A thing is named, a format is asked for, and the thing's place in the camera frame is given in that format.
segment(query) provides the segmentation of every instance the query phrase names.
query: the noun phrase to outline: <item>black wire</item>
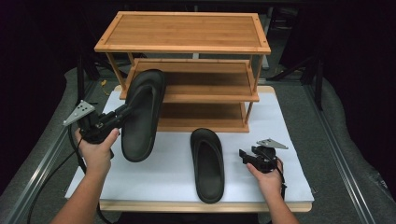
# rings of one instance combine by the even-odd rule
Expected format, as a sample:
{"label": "black wire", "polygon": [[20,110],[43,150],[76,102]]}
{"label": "black wire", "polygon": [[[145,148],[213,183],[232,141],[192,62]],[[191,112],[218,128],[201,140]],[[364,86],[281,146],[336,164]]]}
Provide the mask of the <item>black wire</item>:
{"label": "black wire", "polygon": [[50,179],[53,177],[53,175],[70,159],[70,157],[73,156],[75,152],[70,153],[70,155],[68,155],[66,157],[66,159],[64,159],[61,164],[58,165],[58,167],[55,168],[55,170],[52,172],[52,174],[49,175],[49,177],[44,181],[43,185],[40,187],[40,189],[38,190],[37,194],[35,195],[34,200],[32,201],[32,204],[30,205],[30,209],[29,209],[29,214],[27,217],[27,223],[30,223],[30,220],[32,218],[32,214],[33,214],[33,209],[35,207],[35,203],[37,202],[38,196],[40,195],[41,191],[43,190],[43,188],[47,185],[47,183],[50,181]]}

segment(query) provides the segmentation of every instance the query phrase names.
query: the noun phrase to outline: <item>black slide sandal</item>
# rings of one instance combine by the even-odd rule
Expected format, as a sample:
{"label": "black slide sandal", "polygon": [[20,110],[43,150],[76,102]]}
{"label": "black slide sandal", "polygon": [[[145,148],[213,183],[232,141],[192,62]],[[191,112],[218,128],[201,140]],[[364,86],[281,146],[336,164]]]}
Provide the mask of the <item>black slide sandal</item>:
{"label": "black slide sandal", "polygon": [[150,69],[137,75],[125,104],[132,113],[122,126],[122,154],[128,161],[145,160],[154,147],[166,84],[164,73]]}
{"label": "black slide sandal", "polygon": [[224,193],[224,162],[218,136],[208,129],[191,134],[195,187],[204,203],[218,202]]}

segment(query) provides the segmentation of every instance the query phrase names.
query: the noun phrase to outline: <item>white paper sheet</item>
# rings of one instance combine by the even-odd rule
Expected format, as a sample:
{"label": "white paper sheet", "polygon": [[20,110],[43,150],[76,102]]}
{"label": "white paper sheet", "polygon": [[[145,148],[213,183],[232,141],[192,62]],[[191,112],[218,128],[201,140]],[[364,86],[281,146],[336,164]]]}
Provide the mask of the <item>white paper sheet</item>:
{"label": "white paper sheet", "polygon": [[[260,101],[253,105],[249,119],[249,133],[217,133],[223,148],[225,189],[221,202],[263,202],[256,179],[242,163],[238,150],[251,153],[251,146],[259,140],[271,138],[289,147],[277,149],[276,155],[284,162],[287,184],[285,201],[288,203],[313,202],[311,190],[304,176],[296,150],[273,93],[259,93]],[[105,113],[124,102],[120,92],[113,91]],[[113,145],[115,154],[107,175],[101,200],[145,202],[200,202],[196,194],[192,165],[190,133],[158,132],[155,145],[147,159],[127,161],[121,152],[120,137]],[[69,198],[84,174],[78,168],[66,192]]]}

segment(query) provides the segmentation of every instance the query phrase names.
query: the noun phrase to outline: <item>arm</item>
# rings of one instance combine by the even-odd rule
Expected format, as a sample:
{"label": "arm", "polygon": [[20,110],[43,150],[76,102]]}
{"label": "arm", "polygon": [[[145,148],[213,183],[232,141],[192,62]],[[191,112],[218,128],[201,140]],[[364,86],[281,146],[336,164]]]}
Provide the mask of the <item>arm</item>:
{"label": "arm", "polygon": [[[280,171],[282,171],[281,161],[277,161],[277,166]],[[270,210],[272,222],[274,224],[299,223],[297,218],[283,201],[280,194],[282,181],[279,172],[274,170],[271,173],[263,174],[250,163],[247,164],[247,168],[259,182],[260,190]]]}
{"label": "arm", "polygon": [[[118,136],[119,131],[114,129],[99,145],[81,141],[79,148],[87,164],[87,172],[51,223],[93,223],[96,205],[111,166],[110,147]],[[78,142],[81,139],[79,130],[76,131],[76,138]]]}

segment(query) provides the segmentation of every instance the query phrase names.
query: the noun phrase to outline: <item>wooden shoe rack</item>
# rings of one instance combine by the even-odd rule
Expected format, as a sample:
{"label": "wooden shoe rack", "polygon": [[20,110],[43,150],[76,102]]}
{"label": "wooden shoe rack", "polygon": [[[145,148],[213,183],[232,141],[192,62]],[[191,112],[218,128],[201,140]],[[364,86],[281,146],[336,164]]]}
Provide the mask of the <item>wooden shoe rack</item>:
{"label": "wooden shoe rack", "polygon": [[[95,46],[113,66],[125,99],[134,76],[150,68],[165,72],[167,88],[158,131],[248,132],[248,117],[259,102],[261,64],[253,74],[252,56],[271,53],[255,13],[121,11]],[[113,53],[131,61],[123,78]],[[246,54],[249,60],[146,59],[133,52]]]}

